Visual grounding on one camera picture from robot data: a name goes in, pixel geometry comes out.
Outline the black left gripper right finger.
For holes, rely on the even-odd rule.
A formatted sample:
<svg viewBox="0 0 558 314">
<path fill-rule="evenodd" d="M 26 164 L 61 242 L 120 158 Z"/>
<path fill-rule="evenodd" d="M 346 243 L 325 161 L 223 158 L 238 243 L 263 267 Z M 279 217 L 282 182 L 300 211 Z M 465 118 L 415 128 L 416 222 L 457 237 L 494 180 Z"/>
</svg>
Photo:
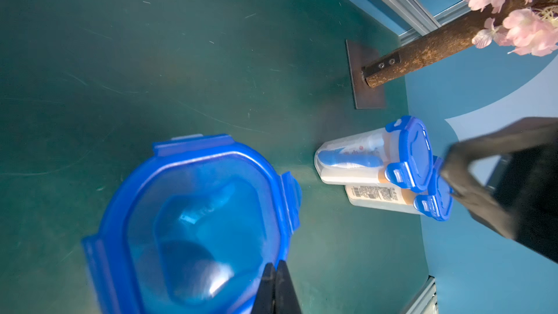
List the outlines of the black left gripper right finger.
<svg viewBox="0 0 558 314">
<path fill-rule="evenodd" d="M 274 291 L 274 314 L 302 314 L 293 281 L 284 260 L 281 260 L 276 268 Z"/>
</svg>

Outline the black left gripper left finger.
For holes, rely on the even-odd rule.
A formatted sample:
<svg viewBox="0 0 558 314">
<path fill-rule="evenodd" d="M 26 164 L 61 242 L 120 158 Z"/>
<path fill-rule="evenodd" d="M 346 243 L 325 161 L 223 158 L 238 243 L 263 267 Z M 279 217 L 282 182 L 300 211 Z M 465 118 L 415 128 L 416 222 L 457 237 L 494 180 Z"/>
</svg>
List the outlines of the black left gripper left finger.
<svg viewBox="0 0 558 314">
<path fill-rule="evenodd" d="M 264 267 L 251 314 L 274 314 L 276 294 L 276 268 L 273 263 Z"/>
</svg>

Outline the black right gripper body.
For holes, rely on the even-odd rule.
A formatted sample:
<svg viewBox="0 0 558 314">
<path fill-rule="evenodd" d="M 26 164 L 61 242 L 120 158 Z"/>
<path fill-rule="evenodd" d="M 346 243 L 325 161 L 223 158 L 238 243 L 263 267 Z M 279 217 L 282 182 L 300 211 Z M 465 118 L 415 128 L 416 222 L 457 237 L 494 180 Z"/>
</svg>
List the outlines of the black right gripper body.
<svg viewBox="0 0 558 314">
<path fill-rule="evenodd" d="M 557 262 L 557 132 L 485 135 L 491 154 L 508 160 L 499 164 L 486 184 L 511 229 L 496 228 L 496 219 L 483 225 Z"/>
</svg>

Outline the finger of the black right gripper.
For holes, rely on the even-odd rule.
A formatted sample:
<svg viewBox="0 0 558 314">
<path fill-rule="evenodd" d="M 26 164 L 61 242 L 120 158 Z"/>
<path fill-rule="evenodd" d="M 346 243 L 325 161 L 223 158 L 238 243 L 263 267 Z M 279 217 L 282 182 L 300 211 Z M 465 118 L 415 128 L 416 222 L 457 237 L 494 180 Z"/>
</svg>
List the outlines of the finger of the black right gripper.
<svg viewBox="0 0 558 314">
<path fill-rule="evenodd" d="M 557 132 L 557 119 L 527 117 L 486 135 L 539 130 Z M 491 154 L 483 140 L 484 136 L 454 143 L 447 151 L 441 175 L 454 189 L 457 201 L 468 210 L 474 220 L 483 225 L 485 221 L 496 219 L 497 230 L 507 233 L 511 229 L 507 226 L 507 218 L 485 186 L 497 166 L 506 164 L 508 160 L 501 154 Z"/>
</svg>

